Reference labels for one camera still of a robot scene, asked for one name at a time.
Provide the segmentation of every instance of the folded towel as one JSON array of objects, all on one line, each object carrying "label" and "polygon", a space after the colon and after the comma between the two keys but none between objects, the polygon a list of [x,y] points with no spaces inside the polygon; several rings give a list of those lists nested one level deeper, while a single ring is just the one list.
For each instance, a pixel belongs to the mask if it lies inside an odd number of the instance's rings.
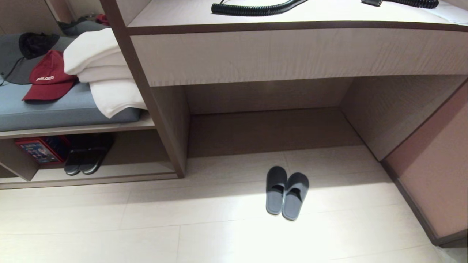
[{"label": "folded towel", "polygon": [[124,56],[121,52],[110,54],[98,60],[92,61],[86,67],[97,67],[97,66],[126,66]]},{"label": "folded towel", "polygon": [[112,29],[85,32],[63,52],[65,73],[76,75],[89,63],[114,53],[121,53]]},{"label": "folded towel", "polygon": [[107,118],[129,107],[147,110],[133,79],[102,80],[90,82],[89,86],[97,108]]},{"label": "folded towel", "polygon": [[100,80],[118,80],[133,78],[127,66],[97,66],[87,67],[78,73],[80,82],[94,82]]}]

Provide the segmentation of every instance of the black slipper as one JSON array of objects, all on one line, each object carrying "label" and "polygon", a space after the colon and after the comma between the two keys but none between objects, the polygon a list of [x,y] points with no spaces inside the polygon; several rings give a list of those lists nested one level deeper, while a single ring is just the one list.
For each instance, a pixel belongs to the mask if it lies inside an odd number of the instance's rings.
[{"label": "black slipper", "polygon": [[309,190],[309,179],[301,173],[294,173],[286,183],[283,217],[294,221],[299,217],[300,208]]},{"label": "black slipper", "polygon": [[266,176],[266,211],[273,215],[281,212],[283,193],[288,176],[280,166],[274,166]]},{"label": "black slipper", "polygon": [[112,147],[114,140],[109,133],[102,133],[96,137],[94,146],[89,148],[80,165],[80,171],[86,175],[95,173]]},{"label": "black slipper", "polygon": [[83,162],[87,150],[75,149],[71,150],[65,162],[65,173],[73,176],[80,172],[80,165]]}]

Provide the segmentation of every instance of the red box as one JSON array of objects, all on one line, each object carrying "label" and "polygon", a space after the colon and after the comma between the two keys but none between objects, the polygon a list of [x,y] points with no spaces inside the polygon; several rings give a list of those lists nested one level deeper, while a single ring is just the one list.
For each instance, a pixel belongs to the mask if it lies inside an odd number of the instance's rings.
[{"label": "red box", "polygon": [[64,136],[22,138],[16,139],[15,144],[39,164],[63,163],[70,150]]}]

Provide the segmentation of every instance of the baseball cap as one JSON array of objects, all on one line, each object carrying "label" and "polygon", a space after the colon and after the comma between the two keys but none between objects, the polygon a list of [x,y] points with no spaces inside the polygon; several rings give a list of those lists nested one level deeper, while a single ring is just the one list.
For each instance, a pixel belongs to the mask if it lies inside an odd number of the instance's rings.
[{"label": "baseball cap", "polygon": [[63,52],[50,50],[33,68],[32,83],[23,100],[51,101],[63,97],[75,84],[76,75],[64,72]]},{"label": "baseball cap", "polygon": [[34,33],[1,35],[0,77],[14,84],[30,84],[31,71],[45,53],[48,50],[64,51],[73,40]]}]

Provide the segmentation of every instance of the red cap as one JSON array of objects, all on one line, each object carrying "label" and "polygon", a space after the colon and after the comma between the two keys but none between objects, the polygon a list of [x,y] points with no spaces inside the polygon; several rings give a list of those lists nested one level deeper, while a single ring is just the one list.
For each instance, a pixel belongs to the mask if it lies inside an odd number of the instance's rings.
[{"label": "red cap", "polygon": [[63,53],[49,50],[33,68],[29,80],[32,87],[23,100],[51,101],[63,97],[73,87],[76,75],[64,72]]}]

